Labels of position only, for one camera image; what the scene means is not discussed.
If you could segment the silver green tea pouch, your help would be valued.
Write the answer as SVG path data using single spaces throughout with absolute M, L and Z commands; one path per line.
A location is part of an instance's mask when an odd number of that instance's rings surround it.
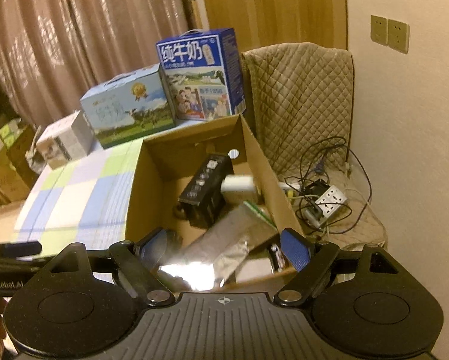
M 244 201 L 160 266 L 158 278 L 174 292 L 220 288 L 252 250 L 277 234 L 273 222 L 256 205 Z

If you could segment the black Flyco shaver box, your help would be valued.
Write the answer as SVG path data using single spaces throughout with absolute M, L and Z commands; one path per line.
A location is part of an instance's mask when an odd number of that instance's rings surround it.
M 210 228 L 215 223 L 225 204 L 220 193 L 221 183 L 227 175 L 233 174 L 228 155 L 207 155 L 178 198 L 191 226 Z

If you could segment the white plug adapter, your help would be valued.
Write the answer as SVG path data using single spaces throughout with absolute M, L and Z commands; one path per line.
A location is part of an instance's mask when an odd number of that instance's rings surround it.
M 220 193 L 228 204 L 238 205 L 244 201 L 256 203 L 258 192 L 251 175 L 227 175 L 220 186 Z

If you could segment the white power strip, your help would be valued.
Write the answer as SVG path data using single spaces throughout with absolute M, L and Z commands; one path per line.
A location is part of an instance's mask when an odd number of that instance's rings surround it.
M 323 216 L 330 217 L 347 201 L 346 195 L 335 185 L 331 185 L 317 200 L 316 205 L 321 209 Z

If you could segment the cardboard box with tissue packs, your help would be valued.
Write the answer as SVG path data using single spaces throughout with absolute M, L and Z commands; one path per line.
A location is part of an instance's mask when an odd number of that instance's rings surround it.
M 22 119 L 12 119 L 0 129 L 0 194 L 10 202 L 26 199 L 37 181 L 26 159 L 34 137 L 34 127 Z

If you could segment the plaid bed sheet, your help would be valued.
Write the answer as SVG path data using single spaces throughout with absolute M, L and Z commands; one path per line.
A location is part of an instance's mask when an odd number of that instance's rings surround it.
M 204 231 L 173 214 L 175 202 L 196 171 L 212 137 L 210 123 L 183 122 L 167 133 L 103 149 L 52 170 L 31 190 L 14 232 L 19 242 L 39 241 L 42 255 L 71 242 L 105 249 L 126 237 L 137 241 L 161 226 L 176 231 L 183 246 Z

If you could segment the open brown cardboard box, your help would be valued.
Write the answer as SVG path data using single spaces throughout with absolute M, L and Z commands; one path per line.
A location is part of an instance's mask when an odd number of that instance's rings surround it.
M 169 291 L 276 293 L 294 276 L 268 255 L 285 228 L 298 220 L 244 118 L 140 144 L 125 236 Z

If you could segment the white beige product box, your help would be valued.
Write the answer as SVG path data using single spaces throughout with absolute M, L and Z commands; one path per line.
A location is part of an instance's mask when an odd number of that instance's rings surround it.
M 83 111 L 75 111 L 47 126 L 36 147 L 50 168 L 56 169 L 86 157 L 93 141 Z

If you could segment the green pure milk carton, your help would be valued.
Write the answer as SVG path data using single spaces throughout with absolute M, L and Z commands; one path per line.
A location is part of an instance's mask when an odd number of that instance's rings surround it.
M 89 126 L 105 149 L 175 127 L 163 68 L 156 63 L 115 76 L 80 99 Z

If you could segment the quilted beige chair cover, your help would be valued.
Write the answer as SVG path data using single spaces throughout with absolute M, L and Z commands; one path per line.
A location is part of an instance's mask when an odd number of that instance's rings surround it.
M 346 250 L 387 245 L 371 207 L 373 187 L 350 149 L 355 69 L 350 51 L 314 43 L 282 43 L 241 56 L 254 106 L 255 135 L 278 179 L 294 193 L 303 231 Z M 331 186 L 347 201 L 330 217 L 316 200 Z

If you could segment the blue milk carton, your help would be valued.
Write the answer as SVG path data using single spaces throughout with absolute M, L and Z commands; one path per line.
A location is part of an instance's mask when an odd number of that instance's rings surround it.
M 233 28 L 192 29 L 156 48 L 179 119 L 209 121 L 246 110 Z

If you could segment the brown curtain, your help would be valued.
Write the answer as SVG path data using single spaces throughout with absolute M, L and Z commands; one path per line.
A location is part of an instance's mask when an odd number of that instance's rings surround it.
M 189 28 L 186 0 L 0 0 L 0 83 L 14 110 L 48 125 L 93 86 L 158 61 Z

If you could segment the wooden door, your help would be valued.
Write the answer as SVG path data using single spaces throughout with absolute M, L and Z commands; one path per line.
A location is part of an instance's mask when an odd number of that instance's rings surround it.
M 285 42 L 347 47 L 346 0 L 204 0 L 208 27 L 235 29 L 239 50 Z

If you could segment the beige wall switch plates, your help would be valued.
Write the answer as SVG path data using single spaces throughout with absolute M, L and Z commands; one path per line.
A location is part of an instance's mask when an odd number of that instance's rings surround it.
M 410 26 L 407 23 L 381 16 L 370 18 L 370 38 L 404 55 L 409 51 Z

